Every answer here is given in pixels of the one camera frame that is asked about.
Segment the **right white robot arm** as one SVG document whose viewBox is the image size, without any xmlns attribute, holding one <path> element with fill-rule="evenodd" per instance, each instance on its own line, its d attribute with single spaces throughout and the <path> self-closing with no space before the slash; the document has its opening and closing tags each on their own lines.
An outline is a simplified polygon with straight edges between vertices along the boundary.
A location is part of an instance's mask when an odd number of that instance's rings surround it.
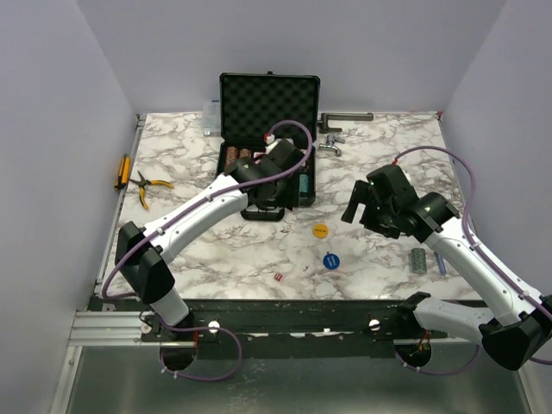
<svg viewBox="0 0 552 414">
<path fill-rule="evenodd" d="M 472 308 L 417 292 L 400 306 L 398 331 L 414 338 L 437 330 L 481 346 L 501 367 L 517 371 L 551 338 L 551 297 L 524 282 L 466 229 L 441 194 L 419 197 L 397 165 L 354 184 L 342 221 L 362 206 L 365 229 L 398 239 L 412 236 L 441 255 L 485 302 Z"/>
</svg>

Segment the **yellow round button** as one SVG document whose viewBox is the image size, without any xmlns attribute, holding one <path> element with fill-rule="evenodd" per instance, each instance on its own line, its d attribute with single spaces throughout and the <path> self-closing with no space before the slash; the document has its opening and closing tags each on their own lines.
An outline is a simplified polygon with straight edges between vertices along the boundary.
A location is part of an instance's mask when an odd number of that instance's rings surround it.
<svg viewBox="0 0 552 414">
<path fill-rule="evenodd" d="M 324 223 L 317 223 L 312 228 L 312 234 L 319 239 L 323 239 L 328 236 L 329 228 Z"/>
</svg>

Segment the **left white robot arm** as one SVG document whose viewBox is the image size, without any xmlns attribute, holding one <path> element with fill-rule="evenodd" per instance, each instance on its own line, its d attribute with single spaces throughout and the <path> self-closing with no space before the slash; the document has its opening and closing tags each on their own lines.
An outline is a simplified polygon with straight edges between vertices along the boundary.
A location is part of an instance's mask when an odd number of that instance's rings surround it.
<svg viewBox="0 0 552 414">
<path fill-rule="evenodd" d="M 190 334 L 191 312 L 176 290 L 168 264 L 226 217 L 251 204 L 279 203 L 286 181 L 309 155 L 309 150 L 279 140 L 258 161 L 245 157 L 233 161 L 207 188 L 162 218 L 141 228 L 132 222 L 121 227 L 115 271 L 162 318 L 161 329 L 170 339 L 180 341 Z"/>
</svg>

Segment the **blue round button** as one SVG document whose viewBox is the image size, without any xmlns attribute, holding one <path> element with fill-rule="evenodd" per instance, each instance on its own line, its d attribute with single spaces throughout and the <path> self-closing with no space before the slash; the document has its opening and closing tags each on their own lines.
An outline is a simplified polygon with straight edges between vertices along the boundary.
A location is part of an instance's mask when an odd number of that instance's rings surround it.
<svg viewBox="0 0 552 414">
<path fill-rule="evenodd" d="M 333 253 L 328 252 L 323 257 L 323 265 L 329 270 L 337 269 L 341 264 L 340 258 Z"/>
</svg>

